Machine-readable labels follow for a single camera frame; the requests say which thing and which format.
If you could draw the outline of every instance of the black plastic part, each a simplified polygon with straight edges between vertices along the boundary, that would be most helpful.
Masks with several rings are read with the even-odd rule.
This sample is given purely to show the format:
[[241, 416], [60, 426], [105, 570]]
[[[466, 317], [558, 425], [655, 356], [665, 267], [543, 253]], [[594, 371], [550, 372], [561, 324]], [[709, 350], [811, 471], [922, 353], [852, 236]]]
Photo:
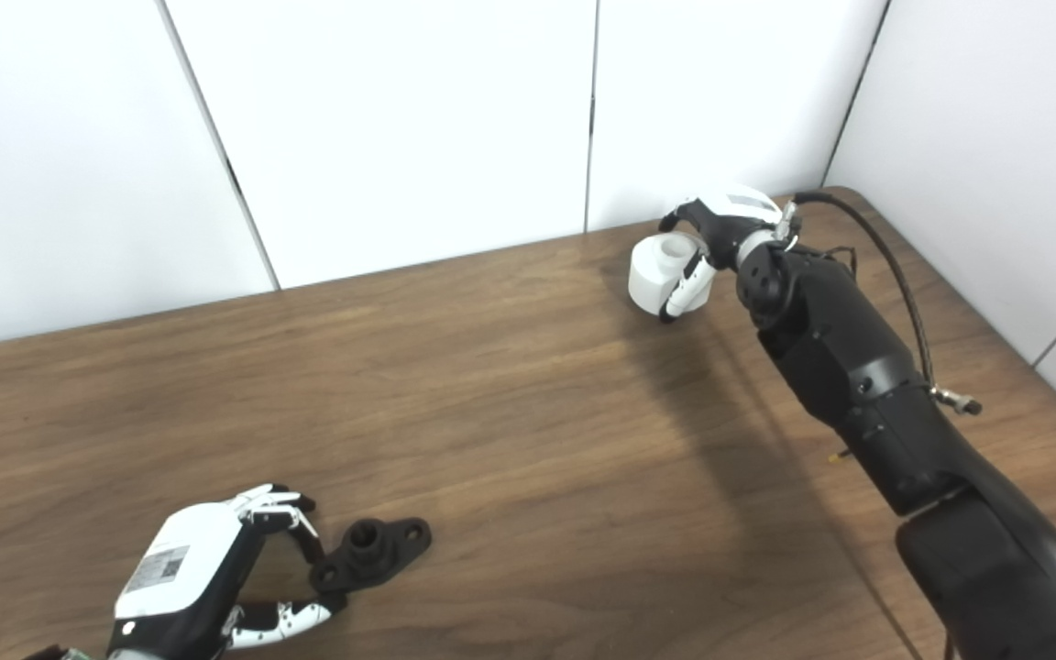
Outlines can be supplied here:
[[248, 522], [260, 534], [276, 534], [278, 531], [286, 530], [293, 524], [293, 517], [282, 512], [252, 513]]
[[[813, 417], [842, 426], [855, 404], [875, 400], [899, 385], [920, 385], [913, 356], [851, 277], [830, 259], [757, 247], [744, 262], [742, 281], [771, 277], [784, 281], [787, 300], [768, 303], [775, 314], [752, 309], [768, 355]], [[761, 270], [754, 275], [750, 262]], [[776, 272], [767, 272], [774, 267]]]
[[384, 584], [431, 546], [431, 526], [421, 517], [394, 523], [364, 518], [344, 532], [340, 546], [318, 561], [309, 584], [318, 593], [348, 593]]
[[784, 254], [779, 246], [762, 244], [744, 259], [742, 270], [736, 279], [736, 296], [752, 313], [758, 327], [767, 324], [763, 319], [775, 319], [791, 300], [785, 291], [784, 268], [776, 263]]
[[52, 644], [52, 646], [48, 646], [42, 650], [32, 653], [32, 655], [24, 657], [22, 660], [59, 660], [67, 652], [67, 648], [61, 648], [58, 644]]
[[301, 495], [293, 505], [304, 513], [312, 513], [316, 510], [316, 501], [309, 496]]
[[906, 522], [895, 543], [964, 660], [1056, 660], [1056, 580], [976, 492]]
[[280, 625], [280, 604], [278, 602], [240, 602], [243, 616], [239, 627], [246, 630], [274, 630]]
[[[689, 277], [692, 277], [692, 272], [695, 272], [695, 268], [699, 267], [699, 261], [704, 259], [708, 258], [705, 258], [703, 254], [696, 254], [695, 258], [687, 260], [686, 266], [683, 266], [683, 280], [686, 280], [689, 279]], [[663, 302], [663, 306], [661, 306], [661, 308], [658, 308], [658, 321], [671, 324], [678, 321], [678, 317], [671, 316], [671, 313], [666, 312], [666, 303]]]
[[293, 536], [296, 547], [301, 550], [301, 554], [304, 555], [304, 561], [307, 563], [316, 564], [323, 558], [323, 545], [320, 545], [320, 536], [312, 535], [310, 531], [302, 527], [288, 530], [288, 535]]

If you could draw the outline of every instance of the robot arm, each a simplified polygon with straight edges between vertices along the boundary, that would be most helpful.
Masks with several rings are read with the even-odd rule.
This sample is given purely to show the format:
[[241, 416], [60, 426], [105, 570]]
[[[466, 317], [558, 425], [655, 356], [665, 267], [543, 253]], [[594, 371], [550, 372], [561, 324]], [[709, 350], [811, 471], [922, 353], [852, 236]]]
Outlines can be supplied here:
[[[840, 202], [822, 192], [795, 200], [816, 201]], [[736, 271], [738, 297], [789, 388], [906, 518], [900, 554], [961, 656], [1056, 659], [1056, 527], [938, 407], [974, 401], [928, 383], [850, 269], [780, 227], [792, 225], [793, 208], [772, 225], [717, 216], [696, 200], [659, 229], [691, 222], [708, 244], [701, 262]], [[697, 285], [695, 271], [687, 267], [672, 300]]]

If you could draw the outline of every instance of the wood grain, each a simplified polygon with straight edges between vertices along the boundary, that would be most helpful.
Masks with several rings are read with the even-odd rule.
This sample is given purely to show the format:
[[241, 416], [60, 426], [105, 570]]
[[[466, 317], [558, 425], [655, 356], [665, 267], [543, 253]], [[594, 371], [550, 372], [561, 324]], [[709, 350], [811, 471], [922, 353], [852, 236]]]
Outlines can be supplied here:
[[[810, 244], [864, 248], [860, 280], [909, 341], [869, 243], [804, 210]], [[263, 482], [317, 498], [326, 544], [365, 515], [421, 515], [435, 542], [247, 660], [938, 657], [897, 522], [856, 465], [826, 463], [837, 438], [776, 376], [729, 277], [672, 326], [629, 304], [628, 250], [650, 231], [0, 344], [0, 657], [100, 655], [165, 515]], [[891, 240], [940, 380], [988, 407], [965, 431], [1056, 522], [1056, 394]], [[304, 588], [274, 540], [248, 597]]]

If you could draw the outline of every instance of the label sticker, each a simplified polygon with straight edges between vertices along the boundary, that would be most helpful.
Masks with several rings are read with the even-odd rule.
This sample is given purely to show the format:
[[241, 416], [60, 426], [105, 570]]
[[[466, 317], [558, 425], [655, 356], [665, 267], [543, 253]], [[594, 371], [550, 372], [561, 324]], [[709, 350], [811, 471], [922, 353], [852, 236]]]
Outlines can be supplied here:
[[133, 590], [144, 589], [154, 585], [163, 585], [165, 582], [172, 582], [182, 568], [182, 560], [185, 553], [190, 550], [188, 545], [172, 547], [170, 550], [152, 552], [142, 560], [137, 569], [133, 571], [133, 577], [129, 578], [129, 584], [125, 586], [122, 593], [133, 592]]

